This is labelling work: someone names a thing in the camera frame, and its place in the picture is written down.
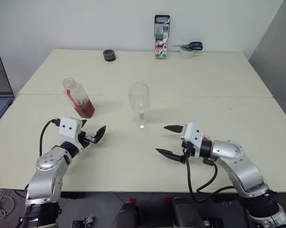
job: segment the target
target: red liquid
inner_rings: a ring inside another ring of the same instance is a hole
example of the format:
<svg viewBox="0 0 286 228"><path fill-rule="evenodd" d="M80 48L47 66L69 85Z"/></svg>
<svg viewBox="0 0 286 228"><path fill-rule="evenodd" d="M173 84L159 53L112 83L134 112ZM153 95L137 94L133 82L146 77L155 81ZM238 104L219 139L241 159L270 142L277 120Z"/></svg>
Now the red liquid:
<svg viewBox="0 0 286 228"><path fill-rule="evenodd" d="M95 113L95 108L92 105L91 101L88 101L84 108L80 105L81 110L75 108L77 113L83 118L90 118Z"/></svg>

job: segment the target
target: marker set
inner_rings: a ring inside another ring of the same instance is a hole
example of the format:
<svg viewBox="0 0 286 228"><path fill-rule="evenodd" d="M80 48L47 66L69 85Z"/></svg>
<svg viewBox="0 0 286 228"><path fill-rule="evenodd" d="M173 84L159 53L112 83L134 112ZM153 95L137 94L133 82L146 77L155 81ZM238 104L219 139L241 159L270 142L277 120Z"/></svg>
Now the marker set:
<svg viewBox="0 0 286 228"><path fill-rule="evenodd" d="M166 58L169 37L170 16L156 15L154 17L155 57Z"/></svg>

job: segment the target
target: clear plastic bottle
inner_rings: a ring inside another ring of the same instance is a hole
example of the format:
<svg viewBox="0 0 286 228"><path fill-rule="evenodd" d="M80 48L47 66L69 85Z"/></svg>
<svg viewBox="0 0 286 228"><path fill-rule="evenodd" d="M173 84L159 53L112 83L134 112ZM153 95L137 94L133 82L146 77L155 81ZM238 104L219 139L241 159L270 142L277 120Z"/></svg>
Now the clear plastic bottle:
<svg viewBox="0 0 286 228"><path fill-rule="evenodd" d="M65 89L65 96L71 102L77 113L83 118L90 118L94 114L95 108L82 85L76 83L73 78L64 79L62 84Z"/></svg>

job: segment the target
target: clear wine glass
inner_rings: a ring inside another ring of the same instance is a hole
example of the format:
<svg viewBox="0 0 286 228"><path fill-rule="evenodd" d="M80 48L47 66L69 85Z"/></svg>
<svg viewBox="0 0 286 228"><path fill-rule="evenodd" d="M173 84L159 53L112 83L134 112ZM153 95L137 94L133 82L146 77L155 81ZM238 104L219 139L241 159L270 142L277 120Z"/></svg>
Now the clear wine glass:
<svg viewBox="0 0 286 228"><path fill-rule="evenodd" d="M144 113L151 103L149 88L146 84L135 83L129 89L129 105L133 111L139 114L139 128L148 127Z"/></svg>

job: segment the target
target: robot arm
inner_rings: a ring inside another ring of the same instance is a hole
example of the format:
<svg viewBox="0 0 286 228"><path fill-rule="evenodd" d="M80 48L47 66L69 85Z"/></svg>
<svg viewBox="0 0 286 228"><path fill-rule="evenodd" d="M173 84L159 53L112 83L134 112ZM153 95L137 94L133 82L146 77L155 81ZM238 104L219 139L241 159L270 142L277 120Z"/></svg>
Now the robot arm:
<svg viewBox="0 0 286 228"><path fill-rule="evenodd" d="M97 144L105 133L106 126L94 137L86 136L82 131L85 123L86 120L66 117L56 120L63 140L60 146L54 146L36 162L36 171L28 186L25 213L20 218L23 227L57 227L56 219L61 213L58 202L68 165L90 143Z"/></svg>
<svg viewBox="0 0 286 228"><path fill-rule="evenodd" d="M260 170L245 156L241 145L233 141L210 141L195 123L171 125L167 130L181 133L183 156L157 149L165 157L185 163L193 156L203 163L218 163L227 172L239 196L244 199L249 216L258 228L286 228L286 213L275 201Z"/></svg>

